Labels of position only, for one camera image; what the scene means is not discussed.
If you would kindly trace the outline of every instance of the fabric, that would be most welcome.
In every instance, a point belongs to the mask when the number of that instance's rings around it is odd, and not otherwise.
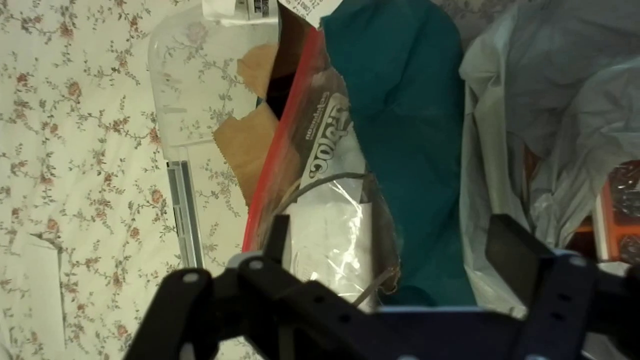
[[[323,26],[403,237],[400,287],[389,301],[471,301],[459,233],[459,30],[434,4],[412,0],[346,0]]]
[[[149,48],[150,31],[187,5],[0,1],[0,326],[15,358],[123,358],[163,276],[180,265]],[[198,151],[207,191],[197,199],[219,214],[205,242],[217,273],[240,250],[244,199],[212,148]],[[19,267],[31,237],[61,254],[65,354],[42,345]],[[233,349],[226,358],[249,354]]]

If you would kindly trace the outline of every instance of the green cloth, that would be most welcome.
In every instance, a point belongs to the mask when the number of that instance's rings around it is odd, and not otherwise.
[[[391,304],[473,304],[459,225],[460,36],[429,0],[344,0],[323,19],[357,134],[403,237]]]

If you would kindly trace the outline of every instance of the plastic bag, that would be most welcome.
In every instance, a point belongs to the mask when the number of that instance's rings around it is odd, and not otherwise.
[[[367,176],[346,85],[330,68],[321,31],[307,37],[250,204],[244,250],[265,247],[276,214],[291,214],[284,265],[297,276],[359,301],[361,294],[393,287],[398,276],[393,222],[376,182]]]
[[[214,132],[256,110],[278,49],[278,16],[260,12],[256,21],[252,14],[238,1],[233,18],[205,18],[195,5],[150,37],[149,70],[182,262],[212,272],[238,252],[247,223],[247,202]]]

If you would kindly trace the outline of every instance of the white paper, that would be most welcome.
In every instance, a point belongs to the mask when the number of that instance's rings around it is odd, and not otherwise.
[[[330,16],[343,0],[281,0],[315,28],[321,28],[321,18]]]

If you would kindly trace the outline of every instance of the brown paper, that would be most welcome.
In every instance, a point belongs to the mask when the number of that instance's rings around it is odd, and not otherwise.
[[[256,95],[265,97],[268,82],[272,77],[272,68],[276,60],[278,48],[272,43],[262,43],[252,49],[249,49],[238,60],[238,74],[243,77],[243,83],[254,92]]]
[[[276,116],[262,103],[243,120],[223,121],[214,132],[214,140],[235,170],[247,202],[254,195],[276,125]]]

